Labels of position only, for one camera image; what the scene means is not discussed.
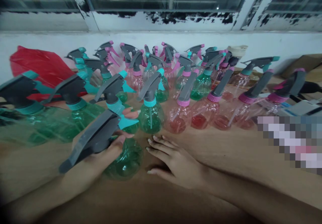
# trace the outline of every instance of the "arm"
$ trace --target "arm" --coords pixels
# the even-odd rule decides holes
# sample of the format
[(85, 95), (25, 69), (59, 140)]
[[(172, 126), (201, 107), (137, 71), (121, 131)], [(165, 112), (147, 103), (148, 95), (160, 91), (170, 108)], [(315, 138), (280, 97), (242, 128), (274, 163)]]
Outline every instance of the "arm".
[(200, 189), (241, 208), (264, 223), (320, 223), (322, 211), (268, 187), (206, 167), (166, 137), (148, 140), (148, 152), (162, 160), (171, 173), (148, 171), (177, 185)]
[[(126, 109), (126, 117), (137, 118), (137, 112)], [(73, 140), (77, 143), (83, 130)], [(123, 131), (116, 131), (119, 135), (108, 149), (93, 154), (69, 170), (65, 175), (52, 180), (40, 188), (8, 203), (5, 208), (9, 210), (14, 223), (33, 223), (46, 212), (73, 199), (87, 190), (103, 173), (103, 171), (121, 154), (125, 138), (133, 137)]]

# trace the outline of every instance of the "person's left hand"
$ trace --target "person's left hand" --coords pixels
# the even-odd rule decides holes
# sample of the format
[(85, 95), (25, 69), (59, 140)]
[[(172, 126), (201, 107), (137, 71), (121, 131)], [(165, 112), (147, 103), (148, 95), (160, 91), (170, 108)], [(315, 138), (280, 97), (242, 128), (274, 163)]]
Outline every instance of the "person's left hand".
[[(137, 118), (138, 112), (131, 112), (130, 108), (126, 108), (123, 114), (127, 118)], [(86, 131), (84, 129), (73, 140), (72, 147), (76, 145), (79, 138)], [(76, 196), (88, 189), (97, 180), (103, 171), (122, 153), (123, 143), (126, 138), (131, 138), (134, 135), (126, 133), (122, 130), (114, 132), (118, 137), (104, 151), (98, 154), (92, 154), (86, 159), (79, 162), (71, 168), (62, 179), (62, 187), (66, 192)]]

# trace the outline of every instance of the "wooden table surface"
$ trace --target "wooden table surface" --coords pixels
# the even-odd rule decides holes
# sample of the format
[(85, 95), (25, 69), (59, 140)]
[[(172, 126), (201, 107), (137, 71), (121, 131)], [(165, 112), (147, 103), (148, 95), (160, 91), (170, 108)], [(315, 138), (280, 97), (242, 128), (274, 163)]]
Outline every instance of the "wooden table surface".
[[(140, 107), (133, 100), (129, 104), (135, 109)], [(64, 103), (55, 105), (66, 108)], [(270, 145), (256, 129), (233, 126), (230, 131), (220, 131), (212, 127), (205, 130), (189, 127), (179, 135), (166, 130), (160, 134), (172, 138), (206, 165), (254, 180), (322, 210), (322, 176), (292, 168), (278, 147)], [(145, 150), (148, 137), (141, 131), (135, 135), (144, 148), (144, 159), (133, 179), (116, 182), (102, 177), (88, 191), (50, 212), (46, 222), (256, 223), (223, 200), (148, 175), (146, 171), (151, 166), (160, 164)], [(53, 179), (70, 152), (71, 144), (47, 143), (18, 149), (1, 145), (1, 183), (6, 200), (12, 201)]]

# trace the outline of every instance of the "pixelated blur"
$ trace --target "pixelated blur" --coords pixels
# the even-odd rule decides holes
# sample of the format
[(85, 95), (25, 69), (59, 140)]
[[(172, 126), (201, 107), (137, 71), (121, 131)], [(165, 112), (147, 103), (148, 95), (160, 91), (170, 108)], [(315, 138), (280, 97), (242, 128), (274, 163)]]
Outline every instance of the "pixelated blur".
[(296, 168), (322, 175), (322, 117), (258, 117), (258, 131), (289, 155)]

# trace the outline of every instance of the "hand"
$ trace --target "hand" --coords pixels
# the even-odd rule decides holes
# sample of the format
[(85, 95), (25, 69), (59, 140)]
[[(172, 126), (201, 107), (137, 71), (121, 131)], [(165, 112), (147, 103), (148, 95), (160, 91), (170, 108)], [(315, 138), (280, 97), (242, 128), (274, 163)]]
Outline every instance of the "hand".
[(187, 189), (199, 188), (202, 185), (203, 173), (207, 169), (195, 160), (186, 150), (165, 136), (162, 139), (153, 136), (154, 141), (148, 139), (147, 151), (162, 160), (171, 172), (153, 168), (148, 174), (155, 174), (171, 183)]
[[(123, 114), (127, 118), (138, 117), (138, 112), (131, 112), (130, 108), (126, 108), (123, 111)], [(74, 138), (72, 144), (73, 148), (87, 128), (85, 128)], [(95, 180), (101, 176), (103, 171), (122, 153), (125, 139), (132, 138), (134, 136), (133, 134), (126, 133), (122, 130), (117, 130), (114, 132), (114, 134), (119, 136), (106, 150), (98, 154), (88, 156), (64, 175), (62, 179), (62, 187), (67, 193), (76, 196), (88, 189), (95, 182)]]

